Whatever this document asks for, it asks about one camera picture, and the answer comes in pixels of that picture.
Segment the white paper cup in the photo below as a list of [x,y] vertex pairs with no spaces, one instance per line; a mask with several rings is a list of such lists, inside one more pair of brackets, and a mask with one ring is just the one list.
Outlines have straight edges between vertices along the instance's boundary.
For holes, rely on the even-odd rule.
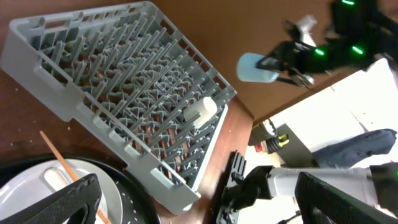
[[191,120],[196,115],[199,115],[198,118],[193,120],[194,127],[196,129],[200,129],[206,122],[208,122],[218,111],[218,107],[215,101],[206,96],[194,104],[190,105],[188,108],[184,109],[183,116],[186,121]]

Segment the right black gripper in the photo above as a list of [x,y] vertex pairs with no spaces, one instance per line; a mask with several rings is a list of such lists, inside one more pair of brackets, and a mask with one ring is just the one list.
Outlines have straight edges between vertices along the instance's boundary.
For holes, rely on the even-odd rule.
[[263,56],[256,63],[261,70],[288,71],[289,78],[278,76],[276,81],[297,87],[309,88],[314,84],[314,78],[304,70],[305,59],[309,53],[314,53],[317,46],[305,44],[301,41],[285,40],[273,49],[273,56]]

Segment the white plastic fork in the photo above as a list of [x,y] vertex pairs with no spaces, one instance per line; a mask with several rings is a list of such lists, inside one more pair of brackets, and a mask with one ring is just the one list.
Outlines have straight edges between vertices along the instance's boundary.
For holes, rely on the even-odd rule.
[[70,184],[62,171],[54,167],[44,172],[44,179],[55,191],[61,190]]

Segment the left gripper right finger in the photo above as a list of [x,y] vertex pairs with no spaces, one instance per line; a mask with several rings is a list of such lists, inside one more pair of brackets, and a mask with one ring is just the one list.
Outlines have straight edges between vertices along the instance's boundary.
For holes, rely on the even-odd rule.
[[397,219],[308,172],[298,175],[295,197],[304,224],[397,224]]

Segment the light blue plastic cup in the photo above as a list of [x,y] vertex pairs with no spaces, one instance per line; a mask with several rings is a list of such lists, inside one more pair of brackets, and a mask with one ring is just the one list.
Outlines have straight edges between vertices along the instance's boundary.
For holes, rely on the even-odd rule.
[[278,72],[257,68],[257,63],[263,55],[254,53],[243,54],[237,63],[236,74],[242,82],[271,83],[276,81]]

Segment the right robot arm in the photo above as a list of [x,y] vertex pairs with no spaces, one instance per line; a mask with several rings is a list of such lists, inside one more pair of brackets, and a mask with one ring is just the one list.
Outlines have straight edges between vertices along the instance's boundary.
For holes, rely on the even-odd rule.
[[387,59],[397,71],[397,22],[380,10],[377,1],[332,1],[331,24],[325,31],[325,44],[311,45],[310,29],[316,21],[307,16],[299,22],[285,21],[290,40],[282,41],[255,67],[267,72],[287,72],[278,82],[308,88],[314,75],[340,68],[366,70],[376,57]]

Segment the wooden chopstick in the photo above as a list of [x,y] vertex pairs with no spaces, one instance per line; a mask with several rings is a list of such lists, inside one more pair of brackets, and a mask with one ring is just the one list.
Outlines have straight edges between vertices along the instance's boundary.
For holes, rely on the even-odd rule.
[[[43,131],[39,131],[41,137],[45,141],[45,143],[48,145],[54,156],[57,158],[57,160],[61,163],[67,174],[70,176],[70,178],[76,182],[78,180],[78,176],[74,173],[72,168],[69,166],[69,164],[66,162],[66,160],[63,158],[63,156],[59,153],[57,148],[53,145],[53,143],[50,141],[50,139],[46,136],[46,134]],[[100,209],[97,209],[96,212],[97,216],[100,217],[100,219],[105,223],[105,224],[111,224],[111,221],[108,219],[106,214]]]

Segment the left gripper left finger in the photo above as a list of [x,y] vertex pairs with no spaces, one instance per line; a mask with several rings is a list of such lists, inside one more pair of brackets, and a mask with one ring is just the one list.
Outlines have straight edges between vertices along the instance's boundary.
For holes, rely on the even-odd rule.
[[101,195],[97,175],[88,174],[1,220],[1,224],[94,223]]

